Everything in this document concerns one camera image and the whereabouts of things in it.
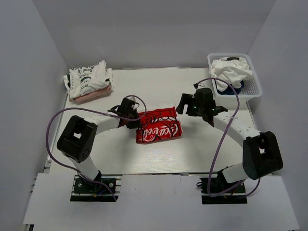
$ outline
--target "white wall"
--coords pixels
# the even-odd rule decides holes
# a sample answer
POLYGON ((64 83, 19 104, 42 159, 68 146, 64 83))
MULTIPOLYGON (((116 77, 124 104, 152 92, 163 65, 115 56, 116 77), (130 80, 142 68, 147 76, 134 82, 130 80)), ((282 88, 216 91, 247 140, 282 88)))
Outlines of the white wall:
POLYGON ((33 0, 69 67, 204 67, 247 53, 275 0, 33 0))
POLYGON ((67 66, 31 0, 0 1, 0 230, 18 231, 67 66))
POLYGON ((257 127, 277 136, 283 182, 308 230, 308 1, 277 0, 248 54, 263 89, 250 102, 257 127))

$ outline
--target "pink cloth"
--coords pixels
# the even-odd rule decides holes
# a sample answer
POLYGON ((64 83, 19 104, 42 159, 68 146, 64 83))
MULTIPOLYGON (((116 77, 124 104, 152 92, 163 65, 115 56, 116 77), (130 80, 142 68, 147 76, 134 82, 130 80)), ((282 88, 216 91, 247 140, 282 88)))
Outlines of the pink cloth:
POLYGON ((83 95, 83 96, 79 96, 79 97, 75 98, 75 102, 76 103, 81 103, 81 102, 84 102, 86 100, 90 100, 90 99, 99 97, 101 95, 107 95, 110 92, 111 92, 111 86, 109 84, 107 87, 105 87, 103 89, 99 89, 99 90, 91 92, 91 93, 89 93, 87 95, 83 95))

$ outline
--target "white cloth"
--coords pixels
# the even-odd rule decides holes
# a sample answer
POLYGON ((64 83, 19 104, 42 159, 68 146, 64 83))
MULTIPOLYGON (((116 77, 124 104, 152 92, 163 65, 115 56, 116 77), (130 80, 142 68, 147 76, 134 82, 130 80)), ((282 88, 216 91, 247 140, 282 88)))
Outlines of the white cloth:
MULTIPOLYGON (((232 84, 234 88, 241 88, 242 80, 250 80, 253 78, 253 71, 249 70, 246 59, 239 59, 228 61, 227 58, 221 58, 214 60, 210 68, 211 76, 225 80, 232 84)), ((219 91, 224 91, 228 87, 227 84, 220 81, 216 81, 216 85, 219 91)))
POLYGON ((112 70, 106 69, 104 60, 93 66, 70 68, 69 75, 69 78, 64 76, 64 85, 70 99, 103 89, 109 84, 113 91, 112 70))

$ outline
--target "white platform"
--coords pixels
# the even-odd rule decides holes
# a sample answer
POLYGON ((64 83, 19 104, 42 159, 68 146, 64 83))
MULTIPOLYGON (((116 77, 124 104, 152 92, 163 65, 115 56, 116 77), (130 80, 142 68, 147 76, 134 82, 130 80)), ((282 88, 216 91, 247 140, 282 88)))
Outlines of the white platform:
MULTIPOLYGON (((182 93, 194 93, 193 83, 209 77, 208 69, 203 68, 117 70, 113 74, 115 92, 108 97, 77 106, 106 112, 130 94, 140 96, 152 109, 177 106, 182 93)), ((212 86, 210 80, 204 83, 212 86)), ((234 104, 230 102, 224 106, 234 108, 234 104)), ((67 101, 65 107, 76 107, 76 104, 67 101)), ((87 117, 94 114, 75 110, 65 112, 56 141, 73 115, 87 117)), ((246 103, 241 104, 237 116, 243 123, 253 127, 246 103)), ((104 132, 95 137, 91 157, 102 174, 208 172, 222 132, 212 128, 200 117, 180 115, 180 121, 182 137, 172 141, 137 144, 136 131, 126 127, 104 132)), ((61 162, 72 165, 55 146, 56 143, 52 150, 53 155, 61 162)), ((241 147, 227 137, 214 170, 218 171, 241 161, 241 147)), ((63 170, 63 167, 52 163, 50 172, 63 170)))
MULTIPOLYGON (((70 202, 74 172, 39 174, 24 224, 34 231, 288 231, 298 224, 279 176, 243 205, 203 205, 197 176, 124 175, 116 203, 70 202)), ((256 182, 247 180, 246 189, 256 182)))

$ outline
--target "laundry basket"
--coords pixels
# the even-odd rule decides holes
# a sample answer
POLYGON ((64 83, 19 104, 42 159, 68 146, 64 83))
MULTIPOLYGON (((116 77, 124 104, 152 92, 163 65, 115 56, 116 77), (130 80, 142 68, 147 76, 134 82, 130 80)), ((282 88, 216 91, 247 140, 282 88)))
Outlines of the laundry basket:
MULTIPOLYGON (((211 68, 211 64, 214 60, 224 58, 224 57, 236 57, 236 58, 245 58, 247 60, 247 63, 249 65, 249 69, 252 70, 253 73, 253 79, 251 80, 243 80, 244 81, 244 87, 241 89, 241 92, 239 93, 239 98, 241 101, 249 101, 252 98, 259 97, 262 95, 262 89, 258 80, 258 77, 256 75, 254 66, 251 63, 251 60, 247 54, 240 54, 240 53, 212 53, 207 56, 208 66, 211 68)), ((212 80, 213 88, 215 92, 216 99, 234 99, 234 95, 221 95, 217 92, 217 87, 215 84, 215 80, 212 80)))

